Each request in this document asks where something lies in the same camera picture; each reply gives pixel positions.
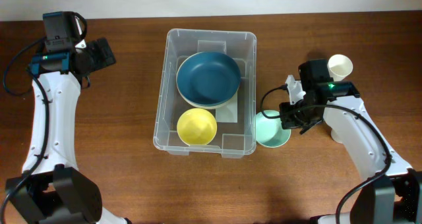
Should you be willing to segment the mint green bowl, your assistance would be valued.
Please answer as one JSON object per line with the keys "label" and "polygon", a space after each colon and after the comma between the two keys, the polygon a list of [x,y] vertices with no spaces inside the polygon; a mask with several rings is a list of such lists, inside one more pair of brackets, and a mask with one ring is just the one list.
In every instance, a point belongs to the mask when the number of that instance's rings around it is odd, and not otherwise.
{"label": "mint green bowl", "polygon": [[290,139],[290,129],[283,129],[279,119],[268,119],[261,112],[255,116],[256,141],[267,148],[278,148]]}

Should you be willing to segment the light grey cup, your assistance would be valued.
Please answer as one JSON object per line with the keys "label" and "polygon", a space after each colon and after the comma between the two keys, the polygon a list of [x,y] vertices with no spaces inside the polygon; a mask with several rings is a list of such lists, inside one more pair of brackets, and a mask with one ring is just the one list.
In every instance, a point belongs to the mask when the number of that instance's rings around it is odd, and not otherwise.
{"label": "light grey cup", "polygon": [[331,130],[331,133],[330,133],[333,141],[335,141],[339,144],[343,144],[342,137],[340,136],[341,131],[342,131],[342,128],[340,126],[334,126],[334,127],[332,127],[332,130]]}

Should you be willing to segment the cream white cup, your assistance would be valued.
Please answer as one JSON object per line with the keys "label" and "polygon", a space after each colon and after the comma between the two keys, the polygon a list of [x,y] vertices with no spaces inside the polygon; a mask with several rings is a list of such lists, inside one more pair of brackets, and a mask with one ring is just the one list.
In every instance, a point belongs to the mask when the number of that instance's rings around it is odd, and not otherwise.
{"label": "cream white cup", "polygon": [[349,76],[353,71],[353,63],[345,56],[336,54],[328,60],[328,72],[334,81],[341,81],[345,77]]}

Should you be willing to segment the clear plastic storage container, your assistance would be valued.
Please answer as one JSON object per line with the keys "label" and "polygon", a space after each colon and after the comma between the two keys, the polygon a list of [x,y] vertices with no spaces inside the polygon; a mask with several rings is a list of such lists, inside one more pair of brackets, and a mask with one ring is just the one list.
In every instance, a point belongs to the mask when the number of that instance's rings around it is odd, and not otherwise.
{"label": "clear plastic storage container", "polygon": [[[215,153],[240,158],[256,149],[256,49],[252,32],[174,28],[166,50],[153,135],[154,146],[173,155]],[[202,108],[216,120],[207,144],[177,133],[184,112]]]}

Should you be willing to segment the dark blue plate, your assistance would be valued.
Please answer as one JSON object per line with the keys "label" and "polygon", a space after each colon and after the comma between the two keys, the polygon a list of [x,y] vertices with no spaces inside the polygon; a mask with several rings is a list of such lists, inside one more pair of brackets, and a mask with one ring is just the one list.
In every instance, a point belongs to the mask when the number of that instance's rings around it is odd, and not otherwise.
{"label": "dark blue plate", "polygon": [[200,52],[188,57],[177,71],[176,85],[189,82],[241,83],[241,71],[234,59],[220,52]]}

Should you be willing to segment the yellow bowl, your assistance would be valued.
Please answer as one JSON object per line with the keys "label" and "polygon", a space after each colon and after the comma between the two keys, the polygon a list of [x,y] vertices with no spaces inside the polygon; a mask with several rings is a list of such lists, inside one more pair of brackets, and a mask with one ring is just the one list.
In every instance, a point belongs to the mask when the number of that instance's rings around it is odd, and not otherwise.
{"label": "yellow bowl", "polygon": [[177,121],[177,134],[188,146],[208,145],[213,141],[216,133],[216,119],[205,109],[186,110]]}

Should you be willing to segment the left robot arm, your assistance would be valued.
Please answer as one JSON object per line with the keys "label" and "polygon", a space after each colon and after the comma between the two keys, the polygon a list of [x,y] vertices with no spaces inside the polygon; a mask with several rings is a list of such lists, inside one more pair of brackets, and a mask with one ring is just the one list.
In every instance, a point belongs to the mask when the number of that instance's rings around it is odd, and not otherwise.
{"label": "left robot arm", "polygon": [[116,60],[105,38],[87,42],[86,20],[72,11],[43,15],[45,36],[28,64],[34,92],[30,149],[4,202],[27,223],[127,223],[107,210],[98,186],[76,164],[75,113],[92,72]]}

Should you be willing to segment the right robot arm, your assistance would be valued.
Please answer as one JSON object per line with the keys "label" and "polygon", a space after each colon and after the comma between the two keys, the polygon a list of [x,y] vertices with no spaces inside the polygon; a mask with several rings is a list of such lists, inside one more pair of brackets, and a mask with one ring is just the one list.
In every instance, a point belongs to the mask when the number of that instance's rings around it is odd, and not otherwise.
{"label": "right robot arm", "polygon": [[420,223],[421,172],[416,171],[386,141],[371,120],[352,82],[335,81],[327,61],[307,61],[281,87],[289,101],[280,104],[284,129],[305,133],[325,122],[346,148],[361,184],[352,188],[332,215],[312,223]]}

